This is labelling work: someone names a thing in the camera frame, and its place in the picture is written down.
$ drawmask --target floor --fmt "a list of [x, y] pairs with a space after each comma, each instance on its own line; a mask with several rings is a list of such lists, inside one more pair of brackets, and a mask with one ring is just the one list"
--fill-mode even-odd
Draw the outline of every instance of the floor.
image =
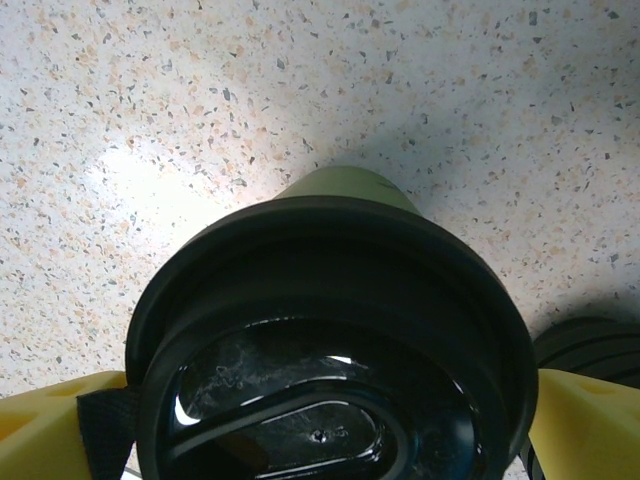
[[639, 23], [625, 0], [0, 0], [0, 394], [122, 368], [186, 239], [330, 164], [467, 242], [533, 335], [637, 319]]

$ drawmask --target black lid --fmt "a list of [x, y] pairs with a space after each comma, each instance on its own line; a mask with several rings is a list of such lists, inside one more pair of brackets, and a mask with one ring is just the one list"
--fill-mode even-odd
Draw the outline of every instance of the black lid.
[[500, 478], [536, 398], [486, 265], [416, 215], [335, 197], [194, 238], [143, 294], [127, 375], [149, 479]]

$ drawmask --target black strap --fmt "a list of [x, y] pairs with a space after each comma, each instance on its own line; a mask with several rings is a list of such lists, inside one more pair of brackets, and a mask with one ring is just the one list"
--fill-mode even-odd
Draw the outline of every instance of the black strap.
[[78, 422], [92, 480], [120, 480], [135, 441], [140, 387], [77, 398]]

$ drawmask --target yellow plastic part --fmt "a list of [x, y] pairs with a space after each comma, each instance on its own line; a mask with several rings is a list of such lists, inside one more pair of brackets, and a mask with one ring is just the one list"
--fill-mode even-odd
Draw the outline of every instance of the yellow plastic part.
[[640, 479], [640, 390], [539, 372], [529, 432], [547, 480]]
[[90, 480], [76, 396], [125, 385], [104, 372], [0, 400], [0, 479]]

